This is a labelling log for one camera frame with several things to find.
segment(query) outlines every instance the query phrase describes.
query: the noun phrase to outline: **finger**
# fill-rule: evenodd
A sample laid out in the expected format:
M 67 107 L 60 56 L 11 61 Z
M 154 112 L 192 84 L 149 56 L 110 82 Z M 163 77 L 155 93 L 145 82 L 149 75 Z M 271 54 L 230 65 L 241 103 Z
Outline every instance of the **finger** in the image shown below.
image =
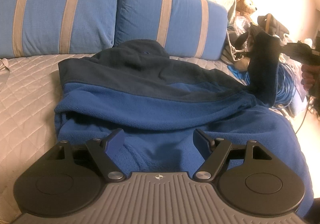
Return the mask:
M 308 79 L 308 78 L 313 79 L 314 76 L 313 76 L 313 74 L 311 74 L 311 73 L 309 73 L 309 72 L 303 72 L 303 73 L 302 73 L 302 78 L 303 78 L 303 79 Z
M 303 89 L 308 91 L 308 90 L 310 90 L 312 88 L 312 86 L 313 85 L 311 85 L 311 84 L 305 84 L 305 85 L 303 85 Z
M 301 70 L 302 70 L 302 72 L 310 72 L 313 74 L 318 74 L 318 73 L 320 73 L 320 66 L 303 64 L 301 67 Z
M 316 80 L 314 78 L 302 79 L 301 81 L 302 85 L 305 85 L 305 84 L 314 85 L 315 83 L 316 83 Z

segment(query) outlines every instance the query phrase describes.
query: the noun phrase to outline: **blue fleece fabric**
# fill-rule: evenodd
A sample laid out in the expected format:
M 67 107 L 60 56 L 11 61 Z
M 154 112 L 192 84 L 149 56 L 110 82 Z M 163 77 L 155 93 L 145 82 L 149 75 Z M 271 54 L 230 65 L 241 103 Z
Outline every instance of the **blue fleece fabric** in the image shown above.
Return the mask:
M 215 84 L 174 83 L 172 88 L 223 92 Z M 255 139 L 275 154 L 303 180 L 306 193 L 298 210 L 303 217 L 313 202 L 305 157 L 289 122 L 261 106 L 254 95 L 239 91 L 210 102 L 177 102 L 142 97 L 106 87 L 66 83 L 63 100 L 55 109 L 58 140 L 80 144 L 105 137 L 121 127 L 124 145 L 111 159 L 125 173 L 132 171 L 186 171 L 190 176 L 203 158 L 193 145 L 193 131 L 200 128 L 212 138 L 235 144 Z M 232 161 L 230 166 L 241 164 Z

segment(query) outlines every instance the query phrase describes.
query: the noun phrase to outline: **striped cushion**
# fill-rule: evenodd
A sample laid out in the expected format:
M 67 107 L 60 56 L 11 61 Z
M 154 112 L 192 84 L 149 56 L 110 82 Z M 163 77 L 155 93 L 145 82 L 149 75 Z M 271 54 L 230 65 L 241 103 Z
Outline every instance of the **striped cushion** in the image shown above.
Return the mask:
M 113 46 L 117 0 L 0 0 L 0 58 Z
M 118 0 L 115 45 L 157 40 L 172 56 L 218 60 L 227 11 L 207 0 Z

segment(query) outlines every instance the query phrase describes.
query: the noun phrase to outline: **blue cable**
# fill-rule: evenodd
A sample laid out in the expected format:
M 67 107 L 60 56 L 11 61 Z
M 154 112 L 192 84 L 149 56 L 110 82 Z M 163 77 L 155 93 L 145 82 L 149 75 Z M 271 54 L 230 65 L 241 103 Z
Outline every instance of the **blue cable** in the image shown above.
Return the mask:
M 248 72 L 245 73 L 243 80 L 247 85 L 250 84 L 250 77 Z M 277 85 L 275 105 L 284 105 L 281 108 L 287 107 L 292 102 L 296 90 L 296 78 L 292 68 L 288 64 L 279 63 L 276 73 L 276 82 Z

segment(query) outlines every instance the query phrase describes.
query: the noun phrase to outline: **beige stripe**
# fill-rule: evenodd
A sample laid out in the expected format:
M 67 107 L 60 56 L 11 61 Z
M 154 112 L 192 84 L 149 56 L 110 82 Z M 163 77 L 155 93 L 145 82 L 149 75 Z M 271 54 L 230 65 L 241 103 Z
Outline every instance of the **beige stripe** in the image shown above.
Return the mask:
M 271 14 L 268 14 L 267 21 L 266 21 L 266 28 L 265 28 L 266 33 L 269 33 L 270 20 L 271 20 Z
M 22 26 L 27 0 L 17 0 L 12 25 L 12 49 L 15 57 L 23 57 Z
M 171 5 L 172 0 L 162 0 L 158 35 L 156 40 L 159 44 L 162 45 L 162 47 L 165 46 L 165 42 L 167 40 L 167 33 L 171 14 Z
M 67 0 L 66 6 L 64 8 L 61 31 L 60 31 L 60 54 L 68 54 L 71 42 L 71 33 L 73 20 L 75 18 L 76 8 L 78 0 Z
M 201 21 L 201 31 L 199 37 L 198 48 L 196 51 L 195 58 L 201 58 L 205 42 L 207 40 L 207 32 L 208 32 L 208 24 L 209 24 L 209 7 L 208 2 L 206 0 L 201 0 L 202 6 L 202 21 Z

